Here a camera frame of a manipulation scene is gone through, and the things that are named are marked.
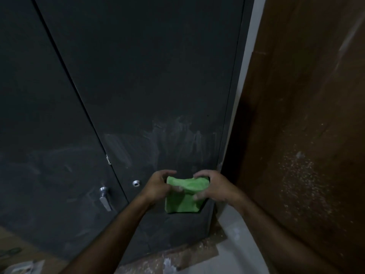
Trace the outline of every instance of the forearm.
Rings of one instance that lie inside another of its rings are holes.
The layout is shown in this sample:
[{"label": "forearm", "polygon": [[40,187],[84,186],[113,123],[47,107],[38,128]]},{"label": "forearm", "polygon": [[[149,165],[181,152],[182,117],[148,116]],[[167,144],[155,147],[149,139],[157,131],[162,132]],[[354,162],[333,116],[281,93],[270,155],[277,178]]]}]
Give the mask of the forearm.
[{"label": "forearm", "polygon": [[142,195],[136,197],[61,273],[114,273],[149,206],[150,202]]},{"label": "forearm", "polygon": [[238,190],[229,200],[242,215],[258,247],[283,273],[339,273]]}]

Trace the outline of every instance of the person's left arm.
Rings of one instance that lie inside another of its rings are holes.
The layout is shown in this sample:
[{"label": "person's left arm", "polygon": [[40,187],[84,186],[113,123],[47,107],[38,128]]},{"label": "person's left arm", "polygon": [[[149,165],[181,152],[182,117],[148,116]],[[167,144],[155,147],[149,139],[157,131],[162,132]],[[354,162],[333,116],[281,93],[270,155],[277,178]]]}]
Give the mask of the person's left arm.
[{"label": "person's left arm", "polygon": [[113,274],[134,232],[148,208],[181,187],[166,184],[174,170],[160,170],[151,176],[141,193],[60,274]]}]

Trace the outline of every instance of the person's left hand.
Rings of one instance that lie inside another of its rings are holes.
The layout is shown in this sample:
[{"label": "person's left hand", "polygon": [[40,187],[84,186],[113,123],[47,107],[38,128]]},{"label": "person's left hand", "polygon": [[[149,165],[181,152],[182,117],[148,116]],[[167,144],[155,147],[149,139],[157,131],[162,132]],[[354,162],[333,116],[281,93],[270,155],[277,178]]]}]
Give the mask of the person's left hand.
[{"label": "person's left hand", "polygon": [[182,187],[165,183],[166,178],[174,174],[176,174],[175,170],[159,170],[154,172],[140,194],[146,197],[151,204],[154,204],[158,200],[165,198],[171,190],[182,192]]}]

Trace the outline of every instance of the folded green cloth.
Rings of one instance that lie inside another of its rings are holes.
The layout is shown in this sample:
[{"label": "folded green cloth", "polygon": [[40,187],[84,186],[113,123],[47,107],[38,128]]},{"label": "folded green cloth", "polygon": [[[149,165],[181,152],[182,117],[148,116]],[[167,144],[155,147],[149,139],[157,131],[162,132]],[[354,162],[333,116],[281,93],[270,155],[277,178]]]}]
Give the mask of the folded green cloth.
[{"label": "folded green cloth", "polygon": [[198,212],[204,200],[194,201],[195,193],[206,189],[209,186],[209,180],[204,177],[197,179],[176,179],[167,177],[167,183],[172,186],[181,186],[184,193],[171,192],[165,200],[165,211],[167,213]]}]

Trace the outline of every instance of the hand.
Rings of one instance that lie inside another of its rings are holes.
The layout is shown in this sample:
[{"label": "hand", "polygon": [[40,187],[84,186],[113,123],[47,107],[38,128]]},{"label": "hand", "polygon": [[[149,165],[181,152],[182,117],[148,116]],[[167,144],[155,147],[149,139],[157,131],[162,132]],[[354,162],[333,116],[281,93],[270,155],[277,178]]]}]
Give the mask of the hand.
[{"label": "hand", "polygon": [[209,177],[210,185],[207,189],[196,193],[194,200],[201,200],[205,198],[212,198],[214,201],[223,201],[231,203],[231,199],[239,191],[238,188],[232,184],[226,177],[215,170],[201,170],[194,174],[194,178]]},{"label": "hand", "polygon": [[176,174],[175,170],[160,170],[154,172],[140,194],[146,197],[150,203],[154,204],[158,200],[165,198],[171,190],[182,192],[183,188],[181,186],[172,186],[165,183],[166,178],[174,174]]}]

